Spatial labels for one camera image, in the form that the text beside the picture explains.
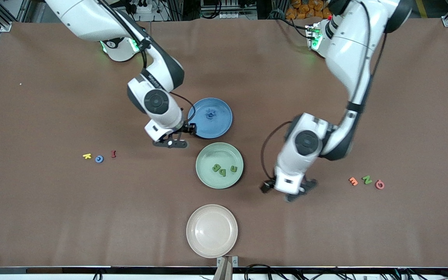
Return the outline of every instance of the brown table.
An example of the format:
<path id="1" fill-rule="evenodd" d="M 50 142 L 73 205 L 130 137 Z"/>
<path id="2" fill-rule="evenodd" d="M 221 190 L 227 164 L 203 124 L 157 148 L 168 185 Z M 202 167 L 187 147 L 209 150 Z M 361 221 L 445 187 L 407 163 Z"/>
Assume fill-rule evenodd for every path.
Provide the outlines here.
<path id="1" fill-rule="evenodd" d="M 291 204 L 260 193 L 260 147 L 302 112 L 338 123 L 347 93 L 322 58 L 275 21 L 153 23 L 151 34 L 185 68 L 176 92 L 231 106 L 225 136 L 153 147 L 148 117 L 126 96 L 140 56 L 113 62 L 61 24 L 2 33 L 0 266 L 214 265 L 185 237 L 191 213 L 210 203 L 238 220 L 230 254 L 241 265 L 448 266 L 448 28 L 439 19 L 410 19 L 389 35 L 352 153 L 319 159 L 308 175 L 320 184 Z M 270 170 L 282 134 L 267 148 Z M 196 176 L 212 142 L 243 155 L 232 188 Z M 366 175 L 385 189 L 364 185 Z"/>

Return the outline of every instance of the green light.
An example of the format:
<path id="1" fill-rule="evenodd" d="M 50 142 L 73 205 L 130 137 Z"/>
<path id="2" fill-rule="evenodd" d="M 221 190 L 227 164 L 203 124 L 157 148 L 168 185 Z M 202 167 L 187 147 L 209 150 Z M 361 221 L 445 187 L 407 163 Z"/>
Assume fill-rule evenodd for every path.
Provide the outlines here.
<path id="1" fill-rule="evenodd" d="M 129 43 L 131 43 L 133 51 L 136 51 L 136 52 L 139 51 L 139 48 L 137 47 L 136 41 L 134 41 L 133 39 L 130 39 Z"/>
<path id="2" fill-rule="evenodd" d="M 107 49 L 105 49 L 105 44 L 103 44 L 103 42 L 101 42 L 101 41 L 100 41 L 100 43 L 101 43 L 101 46 L 103 48 L 103 52 L 107 53 Z"/>

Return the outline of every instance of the white robotic arm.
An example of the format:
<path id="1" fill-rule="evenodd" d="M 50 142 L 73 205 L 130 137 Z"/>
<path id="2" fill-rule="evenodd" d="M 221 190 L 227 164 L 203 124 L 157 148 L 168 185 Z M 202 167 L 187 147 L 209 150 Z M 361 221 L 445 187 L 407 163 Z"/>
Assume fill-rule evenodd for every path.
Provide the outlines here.
<path id="1" fill-rule="evenodd" d="M 151 118 L 145 126 L 156 146 L 187 147 L 185 140 L 173 139 L 174 133 L 195 133 L 176 101 L 169 94 L 184 79 L 181 64 L 166 53 L 145 30 L 125 13 L 113 10 L 105 0 L 46 0 L 58 18 L 77 37 L 88 41 L 102 41 L 112 57 L 130 58 L 137 49 L 146 51 L 153 63 L 128 82 L 128 97 L 142 113 Z M 129 46 L 127 52 L 121 46 Z"/>
<path id="2" fill-rule="evenodd" d="M 275 188 L 292 202 L 317 182 L 305 172 L 317 158 L 335 161 L 352 147 L 359 117 L 371 87 L 371 57 L 383 33 L 402 25 L 411 12 L 407 0 L 331 0 L 335 15 L 307 30 L 309 46 L 325 57 L 331 73 L 348 92 L 345 115 L 336 126 L 304 113 L 293 119 L 278 155 L 274 177 L 261 186 L 263 193 Z"/>

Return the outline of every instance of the blue plate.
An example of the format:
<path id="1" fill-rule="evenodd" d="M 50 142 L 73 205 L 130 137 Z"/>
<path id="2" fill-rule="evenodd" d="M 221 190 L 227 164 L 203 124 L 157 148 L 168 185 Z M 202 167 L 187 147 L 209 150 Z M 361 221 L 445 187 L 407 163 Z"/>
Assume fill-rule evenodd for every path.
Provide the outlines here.
<path id="1" fill-rule="evenodd" d="M 213 139 L 226 133 L 233 122 L 233 113 L 226 102 L 218 98 L 204 98 L 194 103 L 194 109 L 188 112 L 188 118 L 196 113 L 190 123 L 196 124 L 196 135 Z"/>

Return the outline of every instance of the white plate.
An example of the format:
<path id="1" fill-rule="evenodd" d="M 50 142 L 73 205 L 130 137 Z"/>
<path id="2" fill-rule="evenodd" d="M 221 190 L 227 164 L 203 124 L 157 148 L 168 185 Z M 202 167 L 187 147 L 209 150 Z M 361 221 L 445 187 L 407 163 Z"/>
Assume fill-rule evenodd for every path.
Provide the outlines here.
<path id="1" fill-rule="evenodd" d="M 213 259 L 229 252 L 238 238 L 238 224 L 226 208 L 209 204 L 190 216 L 186 226 L 188 243 L 195 253 Z"/>

